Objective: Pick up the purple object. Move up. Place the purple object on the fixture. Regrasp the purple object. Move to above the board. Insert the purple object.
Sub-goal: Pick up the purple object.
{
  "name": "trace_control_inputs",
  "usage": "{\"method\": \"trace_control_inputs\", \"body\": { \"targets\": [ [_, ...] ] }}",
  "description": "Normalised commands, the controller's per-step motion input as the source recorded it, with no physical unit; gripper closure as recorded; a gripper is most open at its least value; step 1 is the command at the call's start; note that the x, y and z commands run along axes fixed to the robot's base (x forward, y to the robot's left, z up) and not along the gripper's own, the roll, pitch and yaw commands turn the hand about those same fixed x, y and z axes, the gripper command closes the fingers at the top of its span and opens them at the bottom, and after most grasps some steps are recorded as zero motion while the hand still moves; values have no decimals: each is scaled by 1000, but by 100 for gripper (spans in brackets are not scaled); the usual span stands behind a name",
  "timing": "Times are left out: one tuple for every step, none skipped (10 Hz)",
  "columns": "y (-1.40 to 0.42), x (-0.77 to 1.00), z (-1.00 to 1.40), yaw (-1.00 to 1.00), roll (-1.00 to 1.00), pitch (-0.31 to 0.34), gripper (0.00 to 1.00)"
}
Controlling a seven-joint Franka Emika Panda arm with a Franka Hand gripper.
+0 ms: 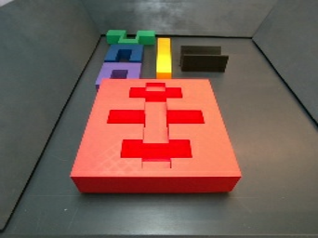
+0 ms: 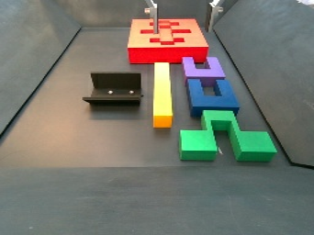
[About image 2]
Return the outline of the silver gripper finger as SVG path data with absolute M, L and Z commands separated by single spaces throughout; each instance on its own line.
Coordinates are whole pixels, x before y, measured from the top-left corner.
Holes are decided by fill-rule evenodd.
M 145 8 L 145 14 L 154 20 L 154 33 L 158 34 L 158 4 L 154 0 L 145 0 L 148 8 Z
M 213 29 L 216 17 L 218 16 L 220 13 L 224 12 L 222 3 L 224 0 L 213 0 L 213 2 L 209 4 L 209 9 L 210 9 L 209 29 Z

